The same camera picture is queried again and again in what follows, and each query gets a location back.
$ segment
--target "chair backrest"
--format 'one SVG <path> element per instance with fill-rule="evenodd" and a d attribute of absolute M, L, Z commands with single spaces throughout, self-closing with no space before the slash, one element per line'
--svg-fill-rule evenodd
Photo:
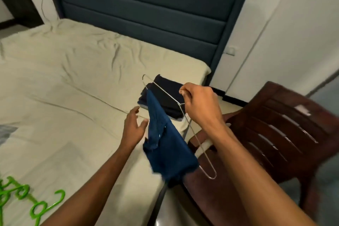
<path fill-rule="evenodd" d="M 273 82 L 231 118 L 231 130 L 278 183 L 313 175 L 339 151 L 339 118 Z"/>

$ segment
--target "person's right arm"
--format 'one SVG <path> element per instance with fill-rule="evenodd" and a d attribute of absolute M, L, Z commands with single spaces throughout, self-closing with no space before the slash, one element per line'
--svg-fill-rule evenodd
<path fill-rule="evenodd" d="M 210 87 L 186 83 L 180 93 L 190 118 L 200 125 L 217 148 L 253 225 L 316 225 L 225 125 L 217 97 Z"/>

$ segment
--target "dark blue headboard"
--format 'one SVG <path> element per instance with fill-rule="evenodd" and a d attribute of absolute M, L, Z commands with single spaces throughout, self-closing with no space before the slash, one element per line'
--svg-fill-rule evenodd
<path fill-rule="evenodd" d="M 217 68 L 245 0 L 53 0 L 60 18 L 118 32 Z"/>

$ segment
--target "navy garment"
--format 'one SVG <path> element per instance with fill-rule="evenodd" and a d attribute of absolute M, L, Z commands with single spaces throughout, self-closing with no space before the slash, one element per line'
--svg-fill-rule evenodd
<path fill-rule="evenodd" d="M 197 169 L 198 160 L 150 90 L 147 106 L 150 123 L 143 150 L 153 172 L 160 173 L 169 186 L 176 185 L 186 173 Z"/>
<path fill-rule="evenodd" d="M 156 84 L 161 86 L 164 90 L 167 91 L 172 97 L 174 97 L 178 102 L 184 103 L 183 96 L 179 93 L 179 90 L 182 86 L 181 83 L 171 81 L 169 79 L 163 78 L 158 74 L 154 81 Z M 160 89 L 157 85 L 154 83 L 147 84 L 147 88 L 152 91 L 154 96 L 159 101 L 161 107 L 164 109 L 165 113 L 174 118 L 174 119 L 181 119 L 183 118 L 183 114 L 178 106 L 178 104 L 170 97 L 168 96 L 162 89 Z M 139 105 L 147 106 L 147 91 L 146 88 L 141 93 L 141 97 L 138 101 Z"/>

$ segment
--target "bed sheet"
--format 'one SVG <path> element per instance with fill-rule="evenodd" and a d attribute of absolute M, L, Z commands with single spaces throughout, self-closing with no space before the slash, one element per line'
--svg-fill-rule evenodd
<path fill-rule="evenodd" d="M 185 55 L 63 19 L 0 41 L 0 174 L 49 204 L 77 191 L 115 152 L 142 74 L 201 84 L 209 68 Z M 141 117 L 148 112 L 140 109 Z M 183 122 L 174 122 L 182 131 Z M 163 186 L 133 151 L 97 225 L 142 225 Z M 30 225 L 29 201 L 4 207 L 5 225 Z M 45 220 L 52 211 L 42 217 Z"/>

